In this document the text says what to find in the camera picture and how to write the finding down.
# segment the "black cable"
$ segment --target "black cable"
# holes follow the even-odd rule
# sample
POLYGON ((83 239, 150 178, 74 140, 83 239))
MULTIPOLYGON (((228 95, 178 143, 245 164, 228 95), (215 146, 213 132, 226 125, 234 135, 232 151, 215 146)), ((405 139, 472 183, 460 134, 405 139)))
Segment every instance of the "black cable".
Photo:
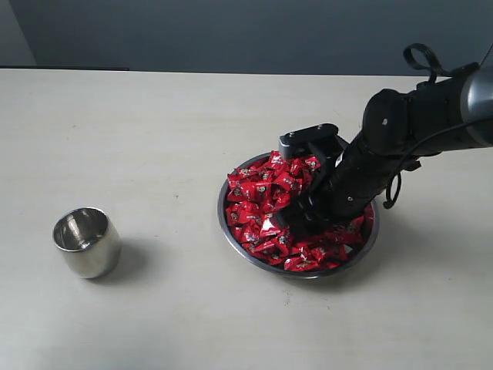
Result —
POLYGON ((443 129, 442 131, 437 131, 436 133, 432 133, 430 136, 425 137, 421 141, 417 142, 412 148, 410 148, 401 158, 397 166, 395 167, 395 170, 392 171, 391 174, 391 180, 388 182, 387 187, 385 188, 385 197, 386 200, 384 201, 384 208, 385 209, 390 209, 392 208, 395 203, 397 202, 397 199, 399 198, 399 193, 401 192, 401 184, 402 184, 402 179, 401 179, 401 171, 403 170, 402 166, 404 163, 406 163, 407 160, 413 155, 413 153, 416 151, 417 148, 425 144, 427 141, 434 139, 437 136, 443 135, 445 133, 450 133, 455 130, 459 129, 464 129, 465 127, 473 126, 475 124, 481 123, 482 121, 475 121, 475 122, 467 122, 467 123, 461 123, 460 125, 453 126, 453 127, 448 127, 447 129, 443 129), (392 191, 392 185, 394 184, 394 178, 397 177, 397 189, 395 190, 394 197, 391 196, 391 191, 392 191))

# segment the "bowl rim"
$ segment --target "bowl rim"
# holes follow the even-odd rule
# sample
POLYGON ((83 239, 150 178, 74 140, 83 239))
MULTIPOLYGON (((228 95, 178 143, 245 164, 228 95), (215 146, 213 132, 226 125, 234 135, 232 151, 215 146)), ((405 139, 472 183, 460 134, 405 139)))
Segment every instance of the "bowl rim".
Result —
MULTIPOLYGON (((252 163, 255 163, 258 160, 261 160, 265 157, 268 157, 270 155, 269 153, 264 153, 260 154, 259 156, 255 156, 254 158, 251 158, 247 160, 246 162, 240 164, 237 168, 244 168, 246 166, 249 166, 252 163)), ((327 270, 322 270, 322 271, 310 271, 310 272, 300 272, 300 271, 286 271, 282 270, 278 267, 271 266, 269 264, 266 264, 265 262, 262 262, 261 260, 256 259, 254 256, 251 256, 247 251, 243 249, 241 244, 236 241, 234 236, 231 234, 230 228, 228 227, 227 224, 227 219, 226 219, 226 212, 225 212, 225 203, 226 203, 226 196, 228 189, 230 188, 230 185, 228 181, 226 180, 221 188, 221 191, 219 193, 219 199, 217 201, 217 216, 219 218, 219 224, 221 226, 221 229, 224 232, 224 236, 230 243, 231 247, 238 252, 243 258, 248 260, 251 264, 254 264, 257 267, 260 267, 266 271, 275 273, 275 274, 280 274, 282 276, 285 276, 287 278, 297 278, 297 279, 314 279, 314 278, 321 278, 325 276, 331 276, 334 274, 338 274, 342 271, 347 270, 350 267, 353 267, 357 262, 361 260, 369 251, 370 249, 374 246, 375 241, 377 239, 378 235, 378 230, 380 228, 380 216, 378 213, 378 207, 377 207, 377 202, 375 199, 371 201, 371 208, 373 209, 374 212, 374 223, 373 227, 370 232, 370 236, 367 239, 366 244, 363 246, 361 251, 354 256, 354 258, 350 261, 348 261, 346 264, 342 264, 339 267, 336 268, 331 268, 327 270)))

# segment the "cup rim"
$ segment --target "cup rim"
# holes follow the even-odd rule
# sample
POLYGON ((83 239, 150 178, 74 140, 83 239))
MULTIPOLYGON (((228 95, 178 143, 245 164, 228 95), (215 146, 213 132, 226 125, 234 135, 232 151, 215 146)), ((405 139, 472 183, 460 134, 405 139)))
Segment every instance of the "cup rim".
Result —
POLYGON ((79 207, 79 208, 76 208, 74 210, 70 210, 69 212, 67 212, 66 214, 64 214, 63 216, 61 216, 58 221, 56 221, 55 223, 55 226, 53 227, 53 232, 52 232, 52 239, 53 239, 53 242, 55 243, 55 246, 61 250, 61 251, 64 251, 64 252, 72 252, 72 253, 77 253, 77 252, 84 252, 84 251, 88 251, 90 249, 92 249, 92 247, 94 247, 96 244, 91 244, 89 245, 87 248, 85 249, 76 249, 76 250, 73 250, 73 249, 65 249, 64 247, 60 246, 57 242, 56 242, 56 239, 55 239, 55 232, 57 231, 57 228, 58 226, 61 224, 61 222, 63 222, 67 216, 69 216, 70 214, 73 214, 75 212, 79 212, 81 210, 96 210, 98 212, 100 212, 106 219, 106 229, 105 229, 105 232, 102 234, 103 237, 106 236, 108 234, 108 230, 109 230, 109 217, 108 215, 105 213, 105 211, 103 211, 101 208, 98 208, 98 207, 79 207))

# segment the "gray wall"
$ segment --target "gray wall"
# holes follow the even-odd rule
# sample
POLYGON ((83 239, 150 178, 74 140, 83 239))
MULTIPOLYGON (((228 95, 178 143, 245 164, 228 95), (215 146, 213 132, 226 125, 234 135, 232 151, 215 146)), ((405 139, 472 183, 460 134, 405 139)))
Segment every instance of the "gray wall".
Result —
POLYGON ((8 0, 0 0, 0 66, 32 66, 31 49, 25 40, 8 0))
POLYGON ((445 67, 482 57, 493 1, 11 0, 40 65, 200 72, 412 74, 429 44, 445 67))

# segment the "stainless steel cup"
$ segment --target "stainless steel cup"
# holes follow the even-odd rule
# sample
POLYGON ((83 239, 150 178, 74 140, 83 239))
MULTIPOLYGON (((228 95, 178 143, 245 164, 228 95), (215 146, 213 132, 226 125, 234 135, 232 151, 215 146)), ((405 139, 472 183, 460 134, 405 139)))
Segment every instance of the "stainless steel cup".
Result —
POLYGON ((122 248, 112 222, 96 208, 79 208, 63 216, 53 229, 53 240, 70 268, 86 279, 115 268, 122 248))

